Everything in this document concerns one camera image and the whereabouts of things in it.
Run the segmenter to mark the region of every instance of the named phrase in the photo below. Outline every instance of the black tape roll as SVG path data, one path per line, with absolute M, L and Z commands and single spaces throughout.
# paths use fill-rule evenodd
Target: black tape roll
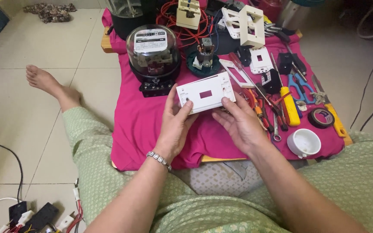
M 324 116 L 326 122 L 322 122 L 317 119 L 316 114 L 320 114 Z M 316 128 L 319 129 L 326 129 L 327 127 L 333 125 L 335 123 L 335 118 L 331 112 L 324 108 L 315 108 L 308 114 L 309 122 Z

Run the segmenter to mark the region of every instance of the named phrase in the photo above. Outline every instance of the bracelet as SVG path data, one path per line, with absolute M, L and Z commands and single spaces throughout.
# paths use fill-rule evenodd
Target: bracelet
M 153 157 L 154 159 L 158 160 L 158 162 L 160 162 L 160 163 L 162 163 L 163 165 L 165 165 L 165 166 L 168 168 L 168 171 L 169 171 L 169 172 L 172 170 L 171 165 L 168 164 L 168 163 L 166 162 L 166 160 L 165 160 L 163 157 L 159 156 L 159 155 L 156 154 L 155 152 L 153 152 L 153 151 L 149 151 L 149 152 L 146 154 L 146 157 L 148 157 L 148 156 Z

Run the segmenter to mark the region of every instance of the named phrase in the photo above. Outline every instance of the knife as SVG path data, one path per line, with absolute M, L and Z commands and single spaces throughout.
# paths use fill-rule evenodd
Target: knife
M 320 82 L 318 81 L 318 78 L 314 74 L 312 75 L 312 81 L 313 81 L 313 85 L 316 88 L 316 91 L 324 92 L 322 85 L 320 84 Z M 336 114 L 336 111 L 333 108 L 332 104 L 330 103 L 327 95 L 324 97 L 324 107 L 333 114 L 333 117 L 335 118 L 335 123 L 333 124 L 333 127 L 335 128 L 336 133 L 339 135 L 339 137 L 341 138 L 348 137 L 349 136 L 348 132 L 345 130 L 345 127 L 342 125 L 342 122 L 339 119 L 338 114 Z

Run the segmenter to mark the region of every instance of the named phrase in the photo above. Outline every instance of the human hand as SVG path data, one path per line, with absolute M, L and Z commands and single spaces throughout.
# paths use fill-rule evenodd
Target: human hand
M 247 101 L 234 92 L 236 103 L 223 97 L 221 102 L 231 114 L 216 108 L 212 116 L 230 134 L 232 141 L 246 155 L 254 153 L 259 146 L 268 145 L 269 141 Z
M 184 148 L 188 130 L 197 119 L 198 114 L 188 115 L 192 110 L 193 103 L 188 100 L 181 108 L 174 104 L 177 92 L 175 84 L 166 99 L 165 109 L 162 115 L 161 132 L 153 151 L 163 157 L 169 164 Z

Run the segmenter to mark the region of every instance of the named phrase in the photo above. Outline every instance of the foot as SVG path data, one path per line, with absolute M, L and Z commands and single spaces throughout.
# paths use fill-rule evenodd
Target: foot
M 27 81 L 30 86 L 49 93 L 58 99 L 59 102 L 62 100 L 71 100 L 80 103 L 80 93 L 75 89 L 61 85 L 49 72 L 34 65 L 28 65 L 26 72 Z

